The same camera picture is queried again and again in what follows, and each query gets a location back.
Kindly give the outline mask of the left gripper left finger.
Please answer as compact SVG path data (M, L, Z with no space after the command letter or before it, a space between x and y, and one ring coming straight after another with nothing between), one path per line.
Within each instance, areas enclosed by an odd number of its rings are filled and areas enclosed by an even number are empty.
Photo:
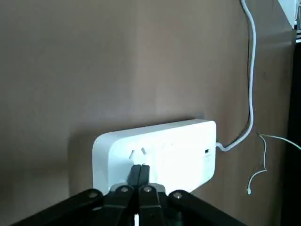
M127 181L104 195L88 189L19 220L16 226L132 226L135 223L141 166L134 165Z

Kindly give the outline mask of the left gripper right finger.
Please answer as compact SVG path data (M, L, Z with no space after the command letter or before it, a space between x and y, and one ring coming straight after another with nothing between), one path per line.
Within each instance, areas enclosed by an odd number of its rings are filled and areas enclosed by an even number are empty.
M164 186L149 182L150 167L140 169L140 225L243 226L244 223L184 190L166 194Z

